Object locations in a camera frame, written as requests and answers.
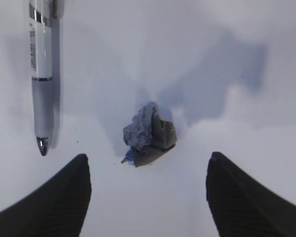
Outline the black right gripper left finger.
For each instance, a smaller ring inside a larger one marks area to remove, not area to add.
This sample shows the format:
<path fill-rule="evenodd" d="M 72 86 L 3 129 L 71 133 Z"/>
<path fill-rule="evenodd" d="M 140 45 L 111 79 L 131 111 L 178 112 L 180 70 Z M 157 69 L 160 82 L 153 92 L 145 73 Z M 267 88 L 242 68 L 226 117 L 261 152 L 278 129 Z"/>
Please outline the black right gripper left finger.
<path fill-rule="evenodd" d="M 77 237 L 91 193 L 88 157 L 79 154 L 37 190 L 0 212 L 0 237 Z"/>

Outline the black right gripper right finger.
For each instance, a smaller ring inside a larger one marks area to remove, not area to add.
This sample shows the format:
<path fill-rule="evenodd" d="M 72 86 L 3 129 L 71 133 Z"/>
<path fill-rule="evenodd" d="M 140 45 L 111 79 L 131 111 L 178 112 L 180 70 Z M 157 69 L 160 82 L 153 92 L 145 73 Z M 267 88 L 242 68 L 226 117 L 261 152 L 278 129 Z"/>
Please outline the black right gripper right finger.
<path fill-rule="evenodd" d="M 296 237 L 296 205 L 213 152 L 206 199 L 221 237 Z"/>

